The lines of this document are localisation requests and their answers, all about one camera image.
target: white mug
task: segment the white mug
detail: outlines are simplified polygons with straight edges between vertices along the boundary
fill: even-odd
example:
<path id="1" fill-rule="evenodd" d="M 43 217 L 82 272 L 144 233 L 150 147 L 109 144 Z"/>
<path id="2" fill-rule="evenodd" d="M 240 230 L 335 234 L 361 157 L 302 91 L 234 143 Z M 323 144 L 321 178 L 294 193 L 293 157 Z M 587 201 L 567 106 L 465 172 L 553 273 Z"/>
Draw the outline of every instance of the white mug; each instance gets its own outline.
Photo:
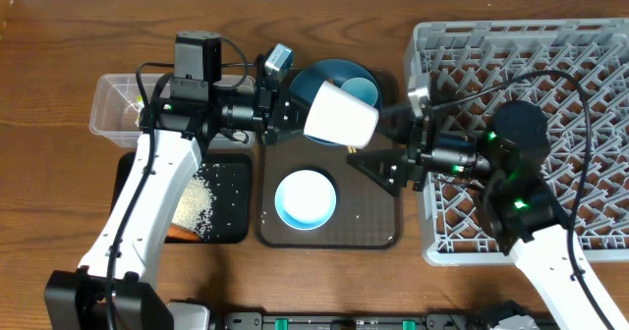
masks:
<path id="1" fill-rule="evenodd" d="M 364 148 L 372 139 L 378 111 L 330 82 L 314 97 L 304 134 L 334 143 Z"/>

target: gray dish rack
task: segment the gray dish rack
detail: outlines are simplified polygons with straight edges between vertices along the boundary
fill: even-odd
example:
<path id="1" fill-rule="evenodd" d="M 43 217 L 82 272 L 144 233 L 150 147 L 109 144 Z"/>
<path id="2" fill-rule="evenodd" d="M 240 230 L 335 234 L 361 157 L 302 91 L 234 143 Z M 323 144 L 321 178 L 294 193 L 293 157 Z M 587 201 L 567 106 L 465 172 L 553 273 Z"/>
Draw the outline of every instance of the gray dish rack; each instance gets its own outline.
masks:
<path id="1" fill-rule="evenodd" d="M 534 70 L 563 70 L 580 81 L 590 94 L 594 160 L 576 231 L 590 261 L 629 260 L 628 37 L 625 19 L 424 23 L 413 30 L 405 53 L 408 88 L 420 73 L 464 95 Z M 443 128 L 479 133 L 496 108 L 514 99 L 541 106 L 548 117 L 552 151 L 543 173 L 569 213 L 585 126 L 578 94 L 565 80 L 514 83 L 491 98 L 466 102 L 444 118 Z M 465 189 L 430 177 L 418 203 L 430 264 L 511 263 L 479 226 Z"/>

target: wooden table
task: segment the wooden table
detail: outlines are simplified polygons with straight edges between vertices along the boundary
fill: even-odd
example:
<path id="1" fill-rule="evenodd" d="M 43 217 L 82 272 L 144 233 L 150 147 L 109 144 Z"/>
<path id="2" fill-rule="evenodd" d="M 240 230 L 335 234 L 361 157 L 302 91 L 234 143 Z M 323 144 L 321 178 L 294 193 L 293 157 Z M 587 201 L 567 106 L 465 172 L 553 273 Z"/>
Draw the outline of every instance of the wooden table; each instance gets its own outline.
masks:
<path id="1" fill-rule="evenodd" d="M 96 81 L 173 60 L 182 29 L 220 32 L 250 59 L 277 42 L 296 64 L 346 58 L 390 70 L 421 22 L 629 17 L 629 0 L 16 0 L 0 42 L 0 328 L 49 328 L 43 289 L 74 270 L 107 219 L 124 150 L 89 132 Z M 239 61 L 226 48 L 224 60 Z M 221 310 L 426 312 L 513 299 L 546 312 L 515 268 L 445 267 L 422 258 L 415 196 L 388 251 L 167 245 L 158 294 Z M 599 264 L 629 316 L 629 264 Z"/>

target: teal bowl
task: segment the teal bowl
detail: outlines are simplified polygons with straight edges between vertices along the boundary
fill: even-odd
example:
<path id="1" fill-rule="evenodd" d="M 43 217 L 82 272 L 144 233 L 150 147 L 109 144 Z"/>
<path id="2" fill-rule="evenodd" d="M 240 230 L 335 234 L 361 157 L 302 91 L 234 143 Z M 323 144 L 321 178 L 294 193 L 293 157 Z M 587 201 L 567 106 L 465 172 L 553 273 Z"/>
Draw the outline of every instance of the teal bowl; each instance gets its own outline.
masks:
<path id="1" fill-rule="evenodd" d="M 314 183 L 312 178 L 318 180 L 318 182 L 311 184 Z M 296 181 L 300 182 L 297 187 L 288 187 L 289 184 L 295 184 Z M 294 191 L 295 189 L 301 190 L 303 193 L 306 193 L 309 197 L 313 198 L 329 196 L 329 203 L 324 201 L 321 209 L 318 209 L 310 216 L 304 213 L 306 209 L 312 207 L 312 204 L 307 201 L 293 201 L 294 204 L 295 202 L 298 205 L 301 204 L 299 207 L 303 209 L 288 211 L 286 208 L 287 198 L 296 198 L 295 196 L 288 195 L 288 193 L 290 193 L 290 190 Z M 282 180 L 275 192 L 275 210 L 277 211 L 279 218 L 289 227 L 296 230 L 308 231 L 321 227 L 330 219 L 330 217 L 332 217 L 335 208 L 336 189 L 327 177 L 313 170 L 301 170 L 288 175 L 284 178 L 284 180 Z"/>
<path id="2" fill-rule="evenodd" d="M 367 69 L 348 60 L 328 59 L 315 62 L 297 74 L 291 82 L 290 90 L 305 99 L 307 102 L 313 103 L 316 93 L 323 82 L 332 79 L 334 81 L 334 85 L 340 88 L 346 81 L 355 78 L 367 79 L 375 85 L 377 88 L 377 100 L 375 101 L 375 104 L 368 104 L 380 111 L 380 109 L 382 109 L 382 91 L 380 90 L 377 81 L 372 74 L 367 71 Z M 336 143 L 315 137 L 307 136 L 307 138 L 322 144 L 338 145 Z"/>

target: black tray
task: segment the black tray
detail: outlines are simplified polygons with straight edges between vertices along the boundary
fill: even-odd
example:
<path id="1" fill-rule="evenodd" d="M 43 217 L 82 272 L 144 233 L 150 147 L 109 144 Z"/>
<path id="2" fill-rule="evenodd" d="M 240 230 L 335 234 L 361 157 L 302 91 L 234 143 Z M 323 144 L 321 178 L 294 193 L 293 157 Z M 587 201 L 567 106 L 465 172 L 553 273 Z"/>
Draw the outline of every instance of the black tray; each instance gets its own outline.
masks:
<path id="1" fill-rule="evenodd" d="M 134 152 L 126 153 L 118 162 L 112 209 L 129 177 L 135 156 Z M 195 174 L 209 182 L 209 187 L 216 196 L 216 200 L 212 203 L 212 228 L 200 236 L 201 242 L 235 244 L 243 240 L 249 230 L 252 191 L 251 158 L 245 153 L 209 152 Z M 166 239 L 166 243 L 180 242 L 177 239 Z"/>
<path id="2" fill-rule="evenodd" d="M 372 71 L 384 105 L 397 99 L 397 83 L 387 72 Z M 393 148 L 374 134 L 366 150 Z M 260 241 L 275 248 L 386 249 L 401 236 L 399 197 L 395 198 L 346 163 L 347 147 L 327 146 L 307 137 L 294 137 L 264 148 L 264 175 L 256 232 Z M 298 231 L 287 226 L 275 211 L 275 191 L 290 173 L 300 169 L 327 173 L 337 189 L 332 217 L 321 227 Z"/>

